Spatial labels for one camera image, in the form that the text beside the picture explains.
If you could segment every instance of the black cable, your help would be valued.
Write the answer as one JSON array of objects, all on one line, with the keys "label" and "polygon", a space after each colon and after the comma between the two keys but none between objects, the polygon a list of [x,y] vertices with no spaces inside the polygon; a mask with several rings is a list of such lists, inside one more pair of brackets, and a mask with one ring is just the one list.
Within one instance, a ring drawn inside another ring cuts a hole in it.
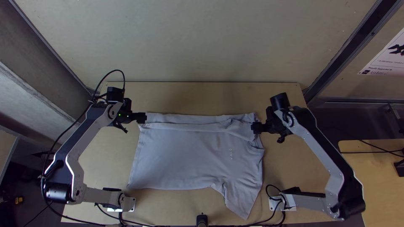
[{"label": "black cable", "polygon": [[142,224],[142,223],[133,222],[133,221],[128,221],[128,220],[125,220],[125,219],[122,219],[122,218],[114,217],[114,216],[112,216],[112,215],[110,215],[110,214],[107,214],[105,211],[103,211],[103,210],[101,209],[101,207],[100,207],[100,204],[96,203],[96,205],[97,205],[98,209],[99,209],[103,214],[105,214],[105,215],[107,215],[108,217],[111,217],[111,218],[113,218],[113,219],[117,219],[117,220],[119,220],[120,222],[129,222],[129,223],[134,223],[134,224],[143,225],[143,226],[147,226],[147,227],[161,227],[161,226],[159,226],[159,225]]},{"label": "black cable", "polygon": [[37,215],[35,215],[35,217],[33,217],[29,222],[27,222],[25,225],[23,225],[23,227],[26,227],[29,223],[31,223],[33,220],[35,220],[35,218],[37,218],[43,211],[45,211],[48,208],[48,206],[46,206],[44,209],[42,209]]},{"label": "black cable", "polygon": [[45,181],[45,177],[46,177],[46,176],[45,176],[46,161],[49,160],[49,156],[51,155],[51,152],[52,152],[52,150],[55,148],[55,145],[57,144],[57,142],[59,141],[59,139],[60,139],[67,131],[69,131],[69,130],[79,121],[80,118],[82,118],[82,117],[84,116],[84,114],[87,112],[87,110],[88,110],[88,108],[89,108],[90,106],[91,106],[91,104],[88,105],[88,107],[84,110],[84,112],[83,112],[66,130],[64,130],[64,131],[58,136],[58,138],[57,138],[57,139],[55,140],[55,142],[53,143],[52,147],[49,149],[48,154],[47,154],[46,159],[45,159],[45,162],[44,162],[44,164],[43,164],[42,175],[40,176],[40,177],[41,177],[41,195],[42,195],[43,200],[45,201],[46,206],[49,207],[49,209],[50,209],[53,213],[55,213],[56,215],[58,215],[58,216],[61,216],[61,217],[64,217],[64,218],[66,218],[66,219],[70,219],[70,220],[76,221],[76,222],[82,222],[82,223],[86,223],[86,224],[94,224],[94,225],[98,225],[98,226],[105,226],[104,224],[99,224],[99,223],[94,223],[94,222],[83,221],[83,220],[71,218],[71,217],[68,217],[68,216],[66,216],[66,215],[60,214],[60,213],[57,212],[55,209],[53,209],[53,207],[50,206],[50,204],[49,204],[48,201],[46,200],[45,191],[44,191],[44,181]]},{"label": "black cable", "polygon": [[[116,72],[116,71],[119,71],[120,73],[122,73],[122,77],[123,77],[123,90],[125,90],[125,74],[124,74],[121,70],[119,70],[119,69],[112,70],[112,71],[110,71],[109,73],[107,73],[107,74],[101,79],[101,81],[98,83],[98,85],[97,85],[97,87],[96,87],[96,89],[95,89],[95,91],[94,91],[94,94],[93,94],[93,98],[92,98],[92,102],[93,102],[93,103],[96,103],[96,101],[97,101],[97,99],[98,99],[98,97],[96,97],[96,94],[97,94],[97,90],[98,90],[99,86],[101,85],[101,83],[104,81],[104,79],[105,79],[108,75],[110,75],[111,73]],[[51,155],[51,153],[52,153],[53,149],[55,148],[57,142],[59,141],[59,139],[60,139],[67,131],[69,131],[69,130],[84,116],[84,114],[85,114],[85,113],[87,112],[87,110],[91,107],[91,105],[92,105],[92,103],[90,103],[90,104],[88,105],[88,107],[84,110],[84,112],[83,112],[66,130],[64,130],[64,131],[58,136],[58,138],[55,140],[55,142],[53,143],[52,147],[51,147],[50,150],[48,151],[47,156],[46,156],[46,159],[45,159],[45,162],[44,162],[44,164],[43,164],[42,175],[40,176],[40,178],[41,178],[41,195],[42,195],[43,200],[45,201],[46,207],[48,207],[53,213],[55,213],[55,214],[57,214],[57,215],[59,215],[59,216],[61,216],[61,217],[64,217],[64,218],[66,218],[66,219],[70,219],[70,220],[76,221],[76,222],[82,222],[82,223],[93,224],[93,225],[98,225],[98,226],[105,226],[104,224],[99,224],[99,223],[94,223],[94,222],[83,221],[83,220],[71,218],[71,217],[68,217],[68,216],[65,216],[65,215],[62,215],[62,214],[58,213],[55,209],[53,209],[53,208],[50,206],[50,204],[49,204],[48,201],[46,200],[45,192],[44,192],[44,187],[43,187],[43,186],[44,186],[44,180],[45,180],[45,177],[46,177],[46,176],[45,176],[46,162],[49,160],[49,156]]]},{"label": "black cable", "polygon": [[[251,227],[251,226],[258,225],[258,224],[262,224],[262,223],[264,223],[264,222],[267,222],[267,221],[271,220],[271,219],[274,217],[274,215],[275,215],[276,209],[278,209],[278,206],[279,206],[282,202],[284,202],[284,209],[289,209],[289,208],[290,208],[290,207],[287,207],[286,199],[285,199],[285,197],[284,197],[283,195],[281,195],[282,198],[283,198],[283,200],[280,199],[280,198],[279,198],[279,199],[276,199],[276,198],[271,197],[271,196],[269,195],[269,193],[268,193],[268,187],[274,187],[274,188],[276,188],[279,192],[281,192],[281,190],[280,190],[277,186],[271,185],[271,184],[269,184],[269,185],[267,185],[267,186],[265,187],[265,192],[266,192],[267,196],[268,196],[270,199],[274,200],[274,201],[279,201],[279,202],[276,204],[275,209],[274,209],[272,215],[271,215],[268,219],[266,219],[266,220],[259,221],[259,222],[255,222],[255,223],[252,223],[252,224],[247,224],[247,225],[240,225],[240,226],[238,226],[238,227]],[[263,226],[268,226],[268,227],[270,227],[270,226],[278,226],[278,225],[279,225],[279,227],[281,227],[282,224],[283,224],[283,222],[285,221],[285,218],[286,218],[286,213],[285,213],[285,211],[282,211],[282,215],[283,215],[283,218],[282,218],[282,220],[281,220],[280,223],[278,223],[278,224],[269,224],[269,225],[264,224]]]},{"label": "black cable", "polygon": [[98,88],[100,87],[100,85],[101,85],[101,83],[104,81],[104,79],[107,77],[107,76],[109,76],[111,73],[113,73],[113,72],[120,72],[120,73],[122,73],[122,77],[123,77],[123,90],[125,90],[125,74],[121,71],[121,70],[119,70],[119,69],[114,69],[114,70],[112,70],[112,71],[110,71],[109,73],[107,73],[102,79],[101,79],[101,81],[98,83],[98,85],[97,85],[97,87],[96,87],[96,89],[94,90],[94,94],[93,94],[93,101],[95,101],[95,99],[97,98],[96,97],[96,95],[97,95],[97,90],[98,90]]},{"label": "black cable", "polygon": [[[345,134],[348,134],[348,135],[350,135],[350,136],[352,136],[352,137],[355,137],[354,135],[352,135],[351,133],[349,133],[349,132],[347,132],[347,131],[345,131],[345,130],[343,130],[343,129],[340,129],[340,128],[337,128],[337,127],[335,127],[335,126],[331,126],[331,127],[329,127],[329,128],[327,128],[327,129],[336,129],[336,130],[338,130],[338,131],[340,131],[340,132],[343,132],[343,133],[345,133]],[[359,140],[360,142],[362,142],[362,143],[364,143],[364,144],[367,144],[367,145],[369,145],[369,146],[371,146],[371,147],[374,147],[374,148],[377,148],[377,149],[379,149],[379,150],[382,150],[382,151],[368,151],[368,152],[340,152],[340,153],[342,153],[342,154],[359,154],[359,153],[390,153],[390,154],[392,154],[392,155],[395,155],[395,156],[398,156],[398,157],[401,157],[401,158],[404,158],[404,156],[403,155],[399,155],[399,154],[395,154],[395,153],[393,153],[393,152],[397,152],[397,151],[401,151],[401,150],[386,150],[386,149],[383,149],[383,148],[381,148],[381,147],[378,147],[378,146],[376,146],[376,145],[373,145],[373,144],[371,144],[371,143],[368,143],[368,142],[366,142],[366,141],[364,141],[364,140]]]}]

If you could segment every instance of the light gray shirt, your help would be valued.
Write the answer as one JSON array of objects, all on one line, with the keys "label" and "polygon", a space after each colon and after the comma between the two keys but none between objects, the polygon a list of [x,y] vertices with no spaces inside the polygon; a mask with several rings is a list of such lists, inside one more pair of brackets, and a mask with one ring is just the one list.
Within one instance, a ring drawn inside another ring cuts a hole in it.
[{"label": "light gray shirt", "polygon": [[262,185],[264,149],[250,126],[254,113],[193,116],[147,113],[128,188],[212,187],[247,219]]}]

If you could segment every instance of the metal frame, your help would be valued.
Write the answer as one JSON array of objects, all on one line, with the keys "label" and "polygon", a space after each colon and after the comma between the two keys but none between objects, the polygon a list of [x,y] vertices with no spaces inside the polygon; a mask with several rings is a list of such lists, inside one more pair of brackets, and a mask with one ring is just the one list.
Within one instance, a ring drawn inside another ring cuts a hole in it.
[{"label": "metal frame", "polygon": [[309,107],[316,107],[324,102],[324,100],[320,102],[317,100],[319,94],[359,54],[403,3],[404,0],[378,0],[373,5],[342,48],[304,93]]},{"label": "metal frame", "polygon": [[86,113],[86,119],[56,152],[55,158],[46,169],[46,197],[63,200],[67,204],[82,202],[100,203],[109,211],[135,210],[136,199],[127,197],[120,189],[96,189],[84,183],[84,170],[78,159],[102,127],[111,126],[123,103],[115,102],[105,106],[93,104]]},{"label": "metal frame", "polygon": [[[283,119],[283,112],[281,110],[275,111],[275,114],[279,119]],[[344,175],[338,168],[337,164],[328,156],[324,148],[318,143],[313,135],[302,125],[299,124],[295,115],[292,112],[288,112],[289,116],[287,121],[283,120],[282,123],[287,127],[293,134],[300,136],[313,153],[317,156],[323,166],[328,170],[330,178],[328,179],[327,185],[325,187],[325,197],[315,197],[307,195],[293,195],[292,197],[288,193],[280,193],[284,195],[287,203],[295,203],[296,206],[305,207],[311,210],[321,211],[328,214],[330,217],[336,220],[344,220],[339,218],[339,211],[331,211],[331,207],[338,204],[338,194],[344,184]]]}]

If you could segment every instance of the wooden table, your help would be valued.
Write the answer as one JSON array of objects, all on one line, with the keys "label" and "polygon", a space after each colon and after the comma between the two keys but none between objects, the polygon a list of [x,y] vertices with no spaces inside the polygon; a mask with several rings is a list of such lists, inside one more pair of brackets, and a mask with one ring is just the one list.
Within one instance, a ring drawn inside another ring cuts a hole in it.
[{"label": "wooden table", "polygon": [[[108,86],[121,87],[122,83],[109,82]],[[127,82],[125,96],[132,100],[134,112],[194,115],[256,112],[264,121],[269,98],[282,92],[287,93],[291,105],[306,106],[297,83]],[[126,127],[127,134],[113,127],[102,128],[81,155],[79,162],[85,172],[84,183],[89,187],[125,189],[139,136],[136,123]],[[135,212],[124,213],[123,217],[145,224],[195,225],[196,216],[203,212],[208,215],[210,225],[249,224],[267,219],[272,214],[264,190],[267,184],[281,189],[299,186],[303,191],[324,192],[328,172],[300,137],[288,136],[283,144],[276,142],[277,135],[266,133],[260,138],[266,149],[263,188],[247,221],[227,209],[223,196],[212,188],[131,190],[128,193],[136,197]],[[64,215],[97,223],[117,223],[91,203],[67,205]],[[277,212],[269,223],[278,223],[281,218],[282,214]],[[298,208],[298,211],[287,212],[285,223],[330,220],[324,213]]]},{"label": "wooden table", "polygon": [[[404,147],[404,139],[366,140],[366,142],[386,150],[398,150]],[[340,141],[338,145],[341,152],[380,151],[357,140]],[[388,153],[343,156],[363,184],[366,210],[362,213],[362,217],[366,227],[402,226],[404,177],[397,175],[393,163],[403,158]]]},{"label": "wooden table", "polygon": [[17,137],[0,129],[0,183],[11,160],[13,145]]}]

